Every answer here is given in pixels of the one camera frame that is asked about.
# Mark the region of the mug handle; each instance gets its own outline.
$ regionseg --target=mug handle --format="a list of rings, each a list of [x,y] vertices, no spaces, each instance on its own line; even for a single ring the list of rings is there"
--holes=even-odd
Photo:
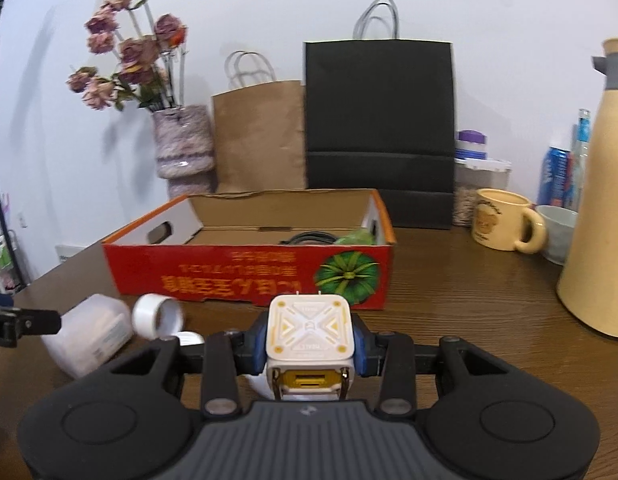
[[[516,250],[525,254],[537,253],[543,248],[547,241],[547,229],[542,216],[536,213],[533,209],[526,207],[522,210],[522,218],[526,218],[531,222],[531,238],[528,242],[516,240],[513,246]]]

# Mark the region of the cardboard box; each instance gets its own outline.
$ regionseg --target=cardboard box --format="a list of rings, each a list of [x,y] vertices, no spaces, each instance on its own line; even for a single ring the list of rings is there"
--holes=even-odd
[[[368,228],[377,245],[280,245],[305,231],[342,237]],[[122,294],[250,301],[278,294],[341,294],[382,309],[393,229],[372,189],[312,189],[182,196],[103,241]]]

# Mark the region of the cream thermos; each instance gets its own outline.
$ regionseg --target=cream thermos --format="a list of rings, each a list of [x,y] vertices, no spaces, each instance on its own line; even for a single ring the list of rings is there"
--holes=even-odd
[[[618,38],[594,67],[607,76],[589,145],[582,202],[558,296],[578,319],[618,337]]]

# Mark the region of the black paper bag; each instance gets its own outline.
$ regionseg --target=black paper bag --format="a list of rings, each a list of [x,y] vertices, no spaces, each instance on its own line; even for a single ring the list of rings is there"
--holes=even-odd
[[[391,40],[362,40],[388,6]],[[310,188],[374,187],[393,225],[449,228],[455,111],[451,43],[398,39],[393,0],[376,0],[354,40],[305,43]]]
[[[310,152],[454,155],[451,43],[305,44]]]

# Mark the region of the green plant graphic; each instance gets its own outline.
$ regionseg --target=green plant graphic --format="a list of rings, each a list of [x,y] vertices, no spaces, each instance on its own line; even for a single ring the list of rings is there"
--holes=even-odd
[[[346,251],[327,258],[313,281],[322,293],[340,294],[349,304],[359,304],[377,289],[380,266],[368,254]]]

